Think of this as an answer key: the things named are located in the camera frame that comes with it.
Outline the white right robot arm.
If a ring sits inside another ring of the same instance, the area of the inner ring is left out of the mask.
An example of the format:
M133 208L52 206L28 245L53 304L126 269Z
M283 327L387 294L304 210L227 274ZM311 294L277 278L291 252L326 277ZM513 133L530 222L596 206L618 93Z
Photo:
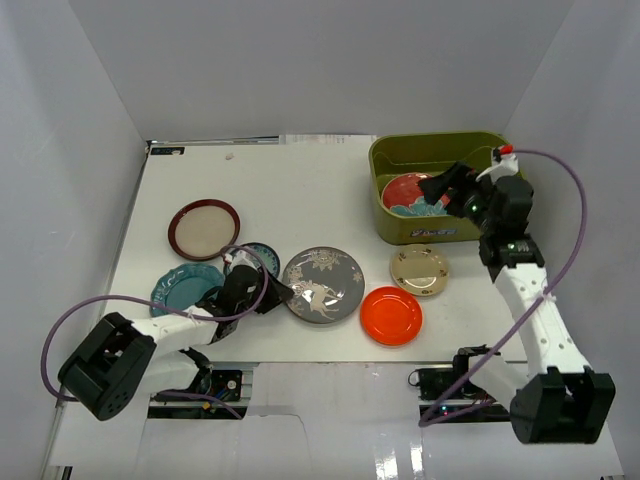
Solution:
M481 232L479 255L514 319L506 339L519 336L527 358L522 374L492 347L464 347L448 387L421 415L420 427L446 420L440 406L453 394L472 399L485 391L509 413L523 444L593 444L604 427L616 389L575 345L552 295L544 258L527 232L532 186L519 174L497 179L457 162L418 183L427 203L448 196L448 214Z

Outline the grey plate with deer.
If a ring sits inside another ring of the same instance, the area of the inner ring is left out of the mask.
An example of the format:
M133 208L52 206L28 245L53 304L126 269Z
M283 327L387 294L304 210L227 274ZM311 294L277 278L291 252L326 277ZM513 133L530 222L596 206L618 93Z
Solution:
M293 291L288 308L312 324L346 319L360 305L365 292L364 272L348 253L316 246L296 254L286 265L282 282Z

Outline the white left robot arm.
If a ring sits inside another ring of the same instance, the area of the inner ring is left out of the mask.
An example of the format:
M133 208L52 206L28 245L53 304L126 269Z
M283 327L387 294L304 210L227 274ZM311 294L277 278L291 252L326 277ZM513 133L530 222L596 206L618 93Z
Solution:
M63 363L57 379L100 421L118 415L137 392L224 407L228 395L214 389L202 347L229 336L244 316L266 314L293 296L268 271L238 266L185 310L138 320L119 312L105 315Z

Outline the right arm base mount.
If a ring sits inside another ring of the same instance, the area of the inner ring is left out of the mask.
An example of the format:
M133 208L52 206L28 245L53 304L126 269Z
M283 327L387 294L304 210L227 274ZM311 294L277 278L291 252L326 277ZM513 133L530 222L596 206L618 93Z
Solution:
M469 359L486 354L486 345L462 347L450 363L423 366L411 371L407 383L418 393L419 412L426 410L461 377L469 367ZM437 407L436 416L447 418L472 406L482 405L473 412L449 420L449 423L496 423L509 420L508 411L486 391L467 381Z

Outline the red plate with teal flower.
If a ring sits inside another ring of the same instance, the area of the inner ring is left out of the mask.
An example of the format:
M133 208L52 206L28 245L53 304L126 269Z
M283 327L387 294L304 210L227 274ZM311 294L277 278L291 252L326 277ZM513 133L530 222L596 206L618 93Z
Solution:
M381 200L392 213L403 217L446 215L449 197L443 195L435 204L428 204L418 182L431 178L426 173L406 173L393 178L383 189Z

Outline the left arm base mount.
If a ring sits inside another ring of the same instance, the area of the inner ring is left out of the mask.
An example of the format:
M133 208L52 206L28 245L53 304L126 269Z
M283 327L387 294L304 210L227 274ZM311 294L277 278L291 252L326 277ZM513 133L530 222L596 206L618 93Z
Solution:
M149 419L241 420L247 408L235 406L242 399L243 372L214 368L207 357L191 348L181 352L197 368L194 378L180 393L187 397L158 394L148 408Z

